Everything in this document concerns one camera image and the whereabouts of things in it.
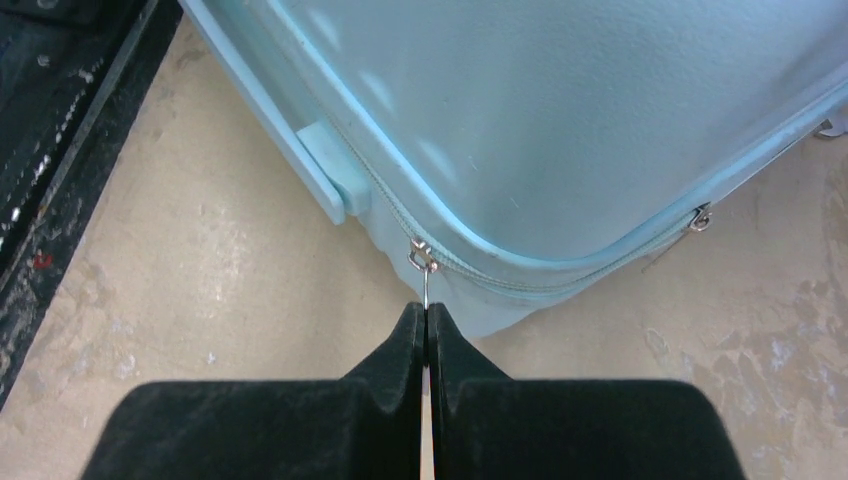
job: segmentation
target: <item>bag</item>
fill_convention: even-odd
[[[848,101],[848,3],[183,0],[336,224],[465,335],[710,223]]]

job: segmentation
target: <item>zipper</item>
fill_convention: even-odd
[[[685,215],[673,225],[654,236],[650,241],[646,242],[641,247],[631,251],[629,254],[619,258],[618,260],[612,263],[607,264],[604,267],[599,268],[598,270],[595,270],[592,273],[567,282],[554,284],[529,284],[523,282],[510,282],[492,277],[464,262],[462,259],[452,254],[448,249],[444,248],[444,246],[437,242],[432,236],[427,234],[424,228],[421,227],[421,225],[412,217],[412,215],[409,214],[409,212],[406,210],[406,207],[403,206],[403,204],[391,191],[388,185],[386,185],[383,179],[380,178],[376,171],[374,171],[369,162],[362,158],[359,152],[357,152],[353,145],[350,144],[348,139],[342,133],[342,129],[339,128],[338,124],[336,123],[336,120],[330,113],[330,110],[324,107],[324,103],[312,90],[309,85],[309,82],[306,81],[301,72],[294,66],[294,62],[291,61],[288,54],[285,52],[285,49],[281,49],[281,54],[283,55],[283,57],[286,58],[289,63],[289,67],[295,72],[295,75],[297,75],[297,77],[300,79],[300,83],[304,87],[304,91],[306,91],[306,93],[318,106],[320,111],[324,114],[324,117],[327,119],[333,130],[335,130],[338,138],[344,143],[345,147],[351,153],[353,158],[355,158],[357,163],[362,166],[365,173],[371,179],[372,185],[374,185],[379,195],[388,205],[392,216],[395,218],[398,225],[400,225],[401,229],[404,231],[407,237],[410,239],[412,249],[409,254],[409,261],[416,269],[424,272],[425,294],[428,290],[427,287],[429,282],[429,275],[435,273],[437,270],[444,268],[447,270],[451,270],[463,277],[466,277],[484,287],[502,290],[504,291],[504,293],[508,294],[511,293],[542,296],[561,295],[575,288],[587,286],[597,281],[601,277],[607,275],[608,273],[622,267],[623,265],[639,257],[642,257],[653,250],[667,245],[669,241],[677,235],[685,236],[689,232],[701,232],[706,230],[706,228],[710,225],[710,204],[707,203],[696,208],[690,214]],[[674,246],[674,244],[676,244],[679,240],[680,238],[673,242],[668,248]],[[417,261],[418,257],[422,258],[424,262],[423,264]]]

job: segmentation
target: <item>zipper track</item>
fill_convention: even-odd
[[[421,224],[419,224],[412,217],[406,207],[403,206],[403,204],[391,191],[388,185],[386,185],[383,179],[380,178],[379,174],[374,171],[368,161],[365,160],[359,154],[359,152],[356,151],[353,145],[350,144],[347,137],[342,133],[342,129],[339,128],[335,118],[333,118],[332,114],[330,113],[330,110],[324,107],[324,102],[322,102],[321,99],[318,98],[318,96],[310,87],[309,82],[306,81],[306,79],[303,77],[298,68],[294,66],[294,62],[292,62],[290,56],[285,52],[285,49],[280,49],[280,53],[286,59],[288,67],[292,69],[297,78],[300,80],[304,91],[306,91],[309,97],[312,98],[321,113],[333,127],[333,130],[335,130],[339,139],[344,142],[345,147],[348,149],[348,151],[350,151],[351,155],[353,155],[357,162],[362,166],[363,170],[365,170],[366,174],[371,179],[372,184],[377,188],[377,191],[380,196],[383,197],[383,200],[388,205],[392,216],[400,225],[404,233],[406,233],[406,235],[410,239],[417,237],[424,240],[432,249],[430,255],[439,264],[441,268],[447,268],[448,270],[452,270],[457,274],[469,278],[483,286],[501,290],[508,290],[510,293],[530,295],[556,296],[560,294],[565,294],[575,288],[591,284],[596,280],[600,279],[601,277],[607,275],[608,273],[622,267],[623,265],[639,257],[642,257],[643,255],[651,252],[652,250],[655,250],[667,244],[673,237],[675,237],[675,234],[682,235],[684,229],[686,229],[686,227],[689,226],[689,224],[698,215],[697,210],[693,211],[691,215],[684,216],[678,222],[663,230],[661,233],[654,236],[650,241],[646,242],[641,247],[633,250],[629,254],[619,258],[618,260],[610,264],[607,264],[604,267],[599,268],[598,270],[595,270],[592,273],[589,273],[583,277],[574,280],[553,284],[530,284],[523,282],[508,282],[505,280],[499,280],[495,277],[492,277],[479,271],[478,269],[464,262],[456,255],[450,253],[448,249],[446,249],[441,243],[436,241],[435,238],[430,236],[424,230],[424,228],[421,227]]]

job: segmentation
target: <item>red mark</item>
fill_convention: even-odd
[[[50,254],[45,255],[43,253],[39,253],[35,256],[35,260],[32,261],[32,266],[39,270],[43,270],[52,264],[53,255]]]

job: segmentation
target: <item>metal zipper pull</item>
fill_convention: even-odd
[[[677,240],[672,242],[671,245],[666,247],[666,249],[663,250],[662,252],[660,252],[659,255],[654,257],[654,259],[651,260],[650,263],[645,265],[642,268],[642,273],[645,273],[645,271],[647,269],[654,266],[654,264],[656,264],[660,260],[660,258],[663,257],[663,255],[668,253],[668,251],[671,250],[672,247],[674,247],[675,245],[680,243],[681,240],[688,237],[690,233],[700,233],[700,232],[703,232],[704,230],[708,229],[710,227],[710,225],[712,224],[712,215],[713,215],[713,212],[710,210],[710,204],[709,203],[705,203],[705,204],[701,205],[700,207],[698,207],[697,209],[695,209],[695,218],[693,218],[692,221],[689,222],[689,225],[686,226],[686,229],[683,230],[683,235],[681,235],[680,238],[678,238]]]
[[[416,237],[410,241],[409,263],[419,272],[424,273],[424,310],[430,306],[430,275],[436,273],[439,264],[430,254],[430,245]]]

